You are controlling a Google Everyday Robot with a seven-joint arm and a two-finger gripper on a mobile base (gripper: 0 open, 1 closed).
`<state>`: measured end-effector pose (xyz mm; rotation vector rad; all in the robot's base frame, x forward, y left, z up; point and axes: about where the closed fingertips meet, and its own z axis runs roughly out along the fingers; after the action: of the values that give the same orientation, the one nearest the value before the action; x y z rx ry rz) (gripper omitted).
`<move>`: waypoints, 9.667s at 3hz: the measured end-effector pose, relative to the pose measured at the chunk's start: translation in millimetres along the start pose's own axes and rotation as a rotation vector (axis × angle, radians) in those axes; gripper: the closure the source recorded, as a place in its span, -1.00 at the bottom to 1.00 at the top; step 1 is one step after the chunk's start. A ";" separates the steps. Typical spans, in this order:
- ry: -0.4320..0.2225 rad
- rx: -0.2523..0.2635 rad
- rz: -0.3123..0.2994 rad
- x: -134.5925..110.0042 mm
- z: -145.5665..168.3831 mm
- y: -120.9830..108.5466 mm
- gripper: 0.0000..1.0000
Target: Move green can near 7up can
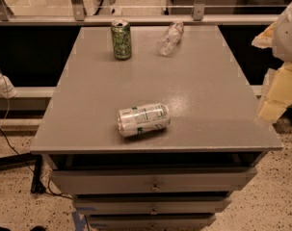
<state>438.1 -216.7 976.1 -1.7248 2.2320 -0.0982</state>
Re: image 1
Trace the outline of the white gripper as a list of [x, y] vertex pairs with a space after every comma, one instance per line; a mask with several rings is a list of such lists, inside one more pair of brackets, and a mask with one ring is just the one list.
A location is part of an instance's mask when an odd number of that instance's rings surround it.
[[263, 81], [257, 116], [276, 122], [292, 105], [292, 2], [262, 33], [252, 40], [252, 46], [273, 47], [273, 55], [284, 63], [278, 70], [270, 68]]

